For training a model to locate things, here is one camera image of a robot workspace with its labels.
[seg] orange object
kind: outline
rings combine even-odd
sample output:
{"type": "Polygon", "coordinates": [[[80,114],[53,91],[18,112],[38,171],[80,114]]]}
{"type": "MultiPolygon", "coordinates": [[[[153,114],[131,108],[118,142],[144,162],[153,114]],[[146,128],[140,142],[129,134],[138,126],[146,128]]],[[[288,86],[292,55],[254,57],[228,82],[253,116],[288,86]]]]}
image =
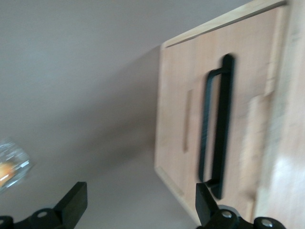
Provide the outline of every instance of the orange object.
{"type": "Polygon", "coordinates": [[[0,164],[0,187],[2,187],[5,182],[10,180],[15,175],[15,169],[11,163],[0,164]]]}

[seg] wooden board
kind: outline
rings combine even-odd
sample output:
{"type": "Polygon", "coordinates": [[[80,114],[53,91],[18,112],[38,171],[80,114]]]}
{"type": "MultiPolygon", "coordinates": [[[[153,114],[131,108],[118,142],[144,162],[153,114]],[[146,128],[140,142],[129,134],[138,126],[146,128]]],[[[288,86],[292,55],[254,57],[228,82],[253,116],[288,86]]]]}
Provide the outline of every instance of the wooden board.
{"type": "Polygon", "coordinates": [[[288,31],[278,71],[256,216],[305,228],[305,2],[289,2],[288,31]]]}
{"type": "MultiPolygon", "coordinates": [[[[255,185],[269,118],[270,96],[265,92],[272,88],[267,85],[272,78],[270,65],[276,60],[273,42],[278,37],[282,10],[279,7],[161,50],[155,166],[194,219],[203,85],[206,74],[219,68],[227,53],[236,55],[237,67],[224,199],[219,204],[235,207],[247,220],[253,217],[255,185]]],[[[215,122],[217,96],[212,104],[211,126],[215,122]]],[[[206,178],[211,173],[212,146],[211,141],[206,178]]]]}
{"type": "Polygon", "coordinates": [[[285,5],[286,0],[253,0],[235,10],[223,14],[207,23],[199,25],[185,33],[182,33],[163,43],[163,48],[182,43],[186,40],[193,39],[201,34],[219,29],[221,27],[236,23],[246,18],[255,16],[262,12],[285,5]]]}

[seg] black drawer pull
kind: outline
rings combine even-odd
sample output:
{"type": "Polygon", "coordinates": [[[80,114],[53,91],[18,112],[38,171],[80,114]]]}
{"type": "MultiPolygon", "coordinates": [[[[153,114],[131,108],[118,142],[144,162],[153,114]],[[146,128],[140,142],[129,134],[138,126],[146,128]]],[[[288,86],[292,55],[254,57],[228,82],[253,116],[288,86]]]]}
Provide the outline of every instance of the black drawer pull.
{"type": "Polygon", "coordinates": [[[199,159],[199,179],[203,180],[205,152],[207,147],[209,113],[212,94],[212,84],[215,76],[221,74],[219,102],[217,111],[217,123],[214,141],[214,156],[212,177],[206,182],[211,192],[218,199],[222,198],[222,187],[224,179],[224,164],[227,150],[228,131],[230,123],[230,110],[233,90],[234,57],[227,54],[223,57],[222,67],[209,72],[206,85],[203,105],[203,122],[201,135],[201,149],[199,159]]]}

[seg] metal screw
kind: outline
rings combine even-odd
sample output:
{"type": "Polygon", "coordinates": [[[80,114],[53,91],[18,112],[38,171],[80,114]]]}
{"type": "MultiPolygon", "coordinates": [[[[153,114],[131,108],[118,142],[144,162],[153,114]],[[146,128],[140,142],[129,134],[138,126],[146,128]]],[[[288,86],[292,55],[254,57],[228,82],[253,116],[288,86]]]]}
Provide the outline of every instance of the metal screw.
{"type": "Polygon", "coordinates": [[[223,211],[222,215],[226,218],[232,218],[232,214],[229,211],[223,211]]]}
{"type": "Polygon", "coordinates": [[[42,212],[40,212],[40,213],[37,215],[37,217],[38,217],[38,218],[42,218],[42,217],[45,217],[47,214],[48,214],[48,213],[47,213],[46,211],[42,211],[42,212]]]}
{"type": "Polygon", "coordinates": [[[267,220],[267,219],[262,219],[262,224],[265,226],[265,227],[273,227],[273,224],[271,221],[267,220]]]}

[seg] white wall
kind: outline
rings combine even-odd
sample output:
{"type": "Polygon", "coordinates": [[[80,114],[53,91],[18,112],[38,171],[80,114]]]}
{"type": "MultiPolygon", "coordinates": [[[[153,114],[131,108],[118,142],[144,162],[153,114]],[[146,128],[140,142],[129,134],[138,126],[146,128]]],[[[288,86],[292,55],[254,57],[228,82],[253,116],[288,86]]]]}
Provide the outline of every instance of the white wall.
{"type": "Polygon", "coordinates": [[[193,226],[153,172],[158,45],[249,0],[0,0],[0,138],[35,167],[21,220],[87,181],[77,228],[193,226]]]}

